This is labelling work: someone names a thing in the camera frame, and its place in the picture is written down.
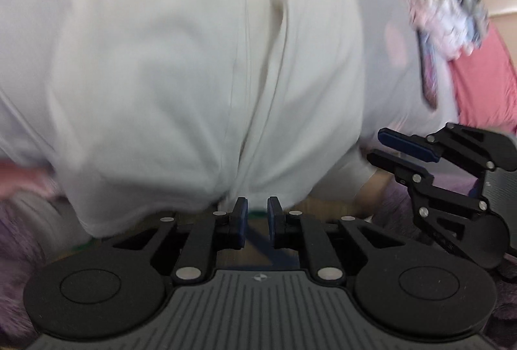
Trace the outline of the purple fleece robe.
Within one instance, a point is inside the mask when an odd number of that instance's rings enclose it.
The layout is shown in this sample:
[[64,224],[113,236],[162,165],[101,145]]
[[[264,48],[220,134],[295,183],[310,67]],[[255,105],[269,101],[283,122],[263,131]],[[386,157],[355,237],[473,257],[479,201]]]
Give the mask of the purple fleece robe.
[[49,171],[1,162],[1,346],[35,337],[23,294],[37,270],[90,241]]

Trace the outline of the coral pink pillow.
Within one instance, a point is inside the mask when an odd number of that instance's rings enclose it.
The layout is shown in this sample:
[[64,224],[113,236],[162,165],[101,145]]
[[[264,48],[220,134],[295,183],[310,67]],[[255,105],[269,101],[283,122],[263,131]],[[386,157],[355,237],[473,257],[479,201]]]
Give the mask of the coral pink pillow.
[[494,24],[479,49],[448,63],[460,124],[516,133],[516,70]]

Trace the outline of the smartphone playing video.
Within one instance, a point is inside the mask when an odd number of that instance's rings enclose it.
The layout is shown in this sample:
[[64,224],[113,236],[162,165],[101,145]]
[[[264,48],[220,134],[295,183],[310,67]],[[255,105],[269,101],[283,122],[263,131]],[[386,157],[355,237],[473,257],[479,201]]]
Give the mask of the smartphone playing video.
[[438,86],[434,47],[426,32],[418,30],[417,37],[419,43],[422,95],[428,107],[436,110],[438,107]]

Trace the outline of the white t-shirt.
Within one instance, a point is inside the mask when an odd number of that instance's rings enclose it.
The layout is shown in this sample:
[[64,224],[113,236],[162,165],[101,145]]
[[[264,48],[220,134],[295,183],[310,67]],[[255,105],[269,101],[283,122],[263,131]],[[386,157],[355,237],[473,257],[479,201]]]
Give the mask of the white t-shirt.
[[1,0],[1,155],[102,237],[163,207],[357,198],[358,0]]

